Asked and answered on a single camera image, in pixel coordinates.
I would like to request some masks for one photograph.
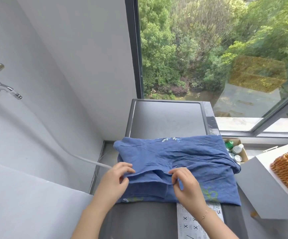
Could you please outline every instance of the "gold bracelet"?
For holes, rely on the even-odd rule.
[[[207,215],[208,212],[209,212],[209,211],[206,210],[206,213],[202,216],[202,220],[206,217],[206,215]]]

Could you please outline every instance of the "window frame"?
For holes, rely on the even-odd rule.
[[[144,99],[144,85],[142,73],[142,55],[139,30],[138,0],[125,0],[127,25],[130,36],[130,48],[134,68],[136,95]],[[276,108],[267,113],[250,131],[220,131],[222,136],[230,137],[262,137],[262,138],[288,138],[287,132],[264,132],[283,114],[288,112],[288,97]]]

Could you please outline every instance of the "left hand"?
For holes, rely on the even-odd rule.
[[[128,178],[124,178],[123,175],[127,172],[135,173],[132,166],[130,163],[119,162],[107,171],[96,189],[91,204],[97,208],[104,209],[107,213],[124,194],[129,180]]]

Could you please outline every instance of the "white hose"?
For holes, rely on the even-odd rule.
[[[40,117],[33,111],[30,109],[30,107],[23,101],[21,100],[22,103],[28,108],[28,110],[30,110],[35,116],[36,118],[41,122],[41,124],[45,127],[45,129],[49,132],[49,134],[51,135],[51,137],[55,140],[55,142],[59,145],[60,148],[62,148],[67,154],[71,155],[72,157],[75,157],[77,159],[80,159],[82,161],[85,161],[85,162],[89,162],[89,163],[92,163],[92,164],[95,164],[95,165],[98,165],[98,166],[101,166],[101,167],[104,167],[104,168],[112,168],[111,166],[109,165],[106,165],[106,164],[102,164],[102,163],[99,163],[99,162],[94,162],[94,161],[91,161],[91,160],[88,160],[86,158],[83,158],[83,157],[80,157],[78,155],[74,155],[72,153],[70,153],[64,146],[62,146],[62,144],[57,140],[57,138],[54,136],[54,134],[51,132],[51,130],[48,128],[48,126],[44,123],[44,121],[42,119],[40,119]]]

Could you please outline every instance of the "forearm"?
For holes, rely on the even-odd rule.
[[[210,239],[238,239],[214,210],[205,208],[204,212],[194,213],[193,216],[206,231]]]
[[[92,202],[83,210],[71,239],[98,239],[107,211]]]

